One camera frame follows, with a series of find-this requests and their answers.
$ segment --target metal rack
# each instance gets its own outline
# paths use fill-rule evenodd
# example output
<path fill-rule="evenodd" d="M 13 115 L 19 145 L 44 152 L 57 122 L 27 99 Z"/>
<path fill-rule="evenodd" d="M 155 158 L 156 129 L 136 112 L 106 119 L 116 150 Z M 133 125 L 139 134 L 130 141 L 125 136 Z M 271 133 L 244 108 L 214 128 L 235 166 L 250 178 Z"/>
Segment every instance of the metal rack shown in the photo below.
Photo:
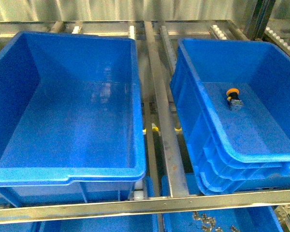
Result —
<path fill-rule="evenodd" d="M 233 22 L 229 20 L 2 22 L 0 50 L 21 30 L 120 36 L 137 41 L 148 173 L 153 179 L 155 197 L 125 202 L 20 208 L 3 206 L 0 207 L 0 224 L 290 204 L 290 190 L 263 190 L 216 196 L 190 195 L 188 191 L 180 145 L 174 129 L 178 119 L 168 86 L 176 64 L 174 47 L 177 46 L 176 40 L 180 37 L 248 40 Z M 158 125 L 161 133 L 162 153 L 170 187 L 168 197 L 160 197 L 161 176 L 157 167 L 157 149 L 154 147 L 152 123 Z"/>

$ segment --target blue plastic crate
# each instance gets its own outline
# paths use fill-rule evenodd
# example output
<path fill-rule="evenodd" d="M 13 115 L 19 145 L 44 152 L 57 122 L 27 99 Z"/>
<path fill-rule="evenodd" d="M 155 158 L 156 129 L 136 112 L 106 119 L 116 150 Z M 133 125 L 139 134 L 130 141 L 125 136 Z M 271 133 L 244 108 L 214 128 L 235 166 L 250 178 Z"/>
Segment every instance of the blue plastic crate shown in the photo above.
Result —
<path fill-rule="evenodd" d="M 204 160 L 231 180 L 290 176 L 290 58 L 263 42 L 178 43 L 170 85 L 196 176 Z M 239 111 L 228 108 L 232 87 Z"/>
<path fill-rule="evenodd" d="M 186 175 L 190 194 L 200 194 L 196 187 L 193 174 Z M 162 194 L 168 196 L 168 182 L 166 176 L 162 179 Z M 231 231 L 235 226 L 241 232 L 283 232 L 271 207 L 250 207 L 221 210 L 202 210 L 199 215 L 206 214 L 216 219 L 216 227 L 223 231 Z M 194 220 L 192 212 L 163 214 L 166 232 L 202 232 L 202 222 Z"/>
<path fill-rule="evenodd" d="M 222 177 L 215 173 L 211 165 L 205 161 L 202 168 L 199 168 L 197 183 L 202 193 L 206 195 L 229 194 L 235 191 L 264 189 L 264 188 L 290 188 L 290 176 L 283 176 L 273 169 L 273 173 L 265 178 L 249 178 L 233 180 Z"/>
<path fill-rule="evenodd" d="M 0 203 L 127 199 L 142 129 L 134 40 L 20 32 L 0 52 Z"/>
<path fill-rule="evenodd" d="M 146 178 L 149 197 L 153 197 L 153 185 Z M 77 220 L 42 222 L 37 232 L 158 232 L 156 214 L 119 217 L 101 217 Z"/>
<path fill-rule="evenodd" d="M 37 232 L 39 227 L 39 222 L 3 224 L 0 225 L 0 232 Z"/>

